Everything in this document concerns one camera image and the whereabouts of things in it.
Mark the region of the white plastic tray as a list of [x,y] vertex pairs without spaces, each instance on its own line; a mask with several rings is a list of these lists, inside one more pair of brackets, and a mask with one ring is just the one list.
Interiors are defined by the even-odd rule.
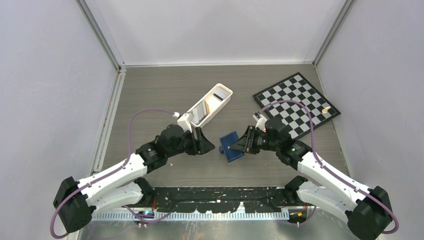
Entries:
[[[217,98],[215,98],[213,96],[214,91],[216,88],[222,88],[224,90],[226,90],[230,95],[227,99],[225,99],[224,101],[220,101]],[[191,117],[193,118],[192,115],[192,109],[199,104],[201,101],[206,101],[209,107],[209,115],[199,124],[199,125],[194,125],[192,123],[192,119],[191,119],[191,125],[193,127],[200,127],[203,128],[230,100],[231,97],[233,95],[233,91],[231,89],[229,89],[228,87],[224,86],[221,83],[217,83],[211,90],[209,90],[194,106],[192,106],[187,113],[191,113]]]

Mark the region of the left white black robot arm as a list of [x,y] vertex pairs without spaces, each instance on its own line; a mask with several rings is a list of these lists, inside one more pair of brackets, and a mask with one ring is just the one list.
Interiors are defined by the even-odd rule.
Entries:
[[68,234],[84,228],[93,217],[125,205],[139,204],[148,207],[153,193],[147,183],[137,179],[164,166],[168,159],[179,155],[204,155],[215,149],[200,127],[184,130],[169,125],[153,141],[141,145],[123,161],[92,176],[75,180],[64,179],[53,200],[55,212],[50,222],[50,233],[56,238],[55,220],[59,217]]

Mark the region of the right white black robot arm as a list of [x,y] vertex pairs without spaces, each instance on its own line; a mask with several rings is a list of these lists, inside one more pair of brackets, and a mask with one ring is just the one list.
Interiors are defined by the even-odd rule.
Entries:
[[275,152],[283,164],[304,174],[285,185],[287,202],[304,202],[329,212],[360,240],[375,240],[394,221],[388,212],[390,198],[383,188],[370,188],[328,164],[310,146],[293,139],[280,119],[269,119],[263,127],[249,125],[229,149],[247,154]]

